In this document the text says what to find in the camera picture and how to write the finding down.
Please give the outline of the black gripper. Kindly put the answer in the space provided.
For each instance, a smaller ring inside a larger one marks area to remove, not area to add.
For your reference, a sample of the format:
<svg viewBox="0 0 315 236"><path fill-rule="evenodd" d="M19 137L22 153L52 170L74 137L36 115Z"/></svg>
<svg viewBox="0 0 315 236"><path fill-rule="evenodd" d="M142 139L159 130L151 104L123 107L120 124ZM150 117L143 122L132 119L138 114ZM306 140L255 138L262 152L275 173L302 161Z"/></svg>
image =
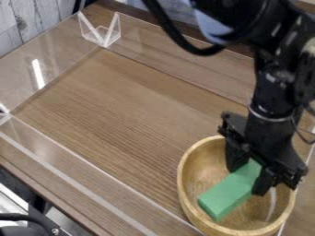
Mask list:
<svg viewBox="0 0 315 236"><path fill-rule="evenodd" d="M218 132L226 138L229 171L238 171L251 159L262 166L253 186L254 195L265 196L281 183L295 190L307 175L307 165L293 146L295 122L301 121L302 114L297 109L283 121L271 122L253 112L247 117L222 112L223 123Z"/></svg>

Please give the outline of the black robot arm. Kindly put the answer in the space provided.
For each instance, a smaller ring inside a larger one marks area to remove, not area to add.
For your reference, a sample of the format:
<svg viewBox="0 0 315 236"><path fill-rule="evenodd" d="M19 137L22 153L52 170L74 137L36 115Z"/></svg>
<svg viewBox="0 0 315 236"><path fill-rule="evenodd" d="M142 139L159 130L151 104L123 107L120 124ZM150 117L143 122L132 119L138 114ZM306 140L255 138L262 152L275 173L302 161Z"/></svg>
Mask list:
<svg viewBox="0 0 315 236"><path fill-rule="evenodd" d="M291 0L190 0L209 40L249 45L255 54L257 85L249 115L222 115L229 169L250 159L262 165L253 193L297 187L307 165L291 139L305 112L315 115L315 17Z"/></svg>

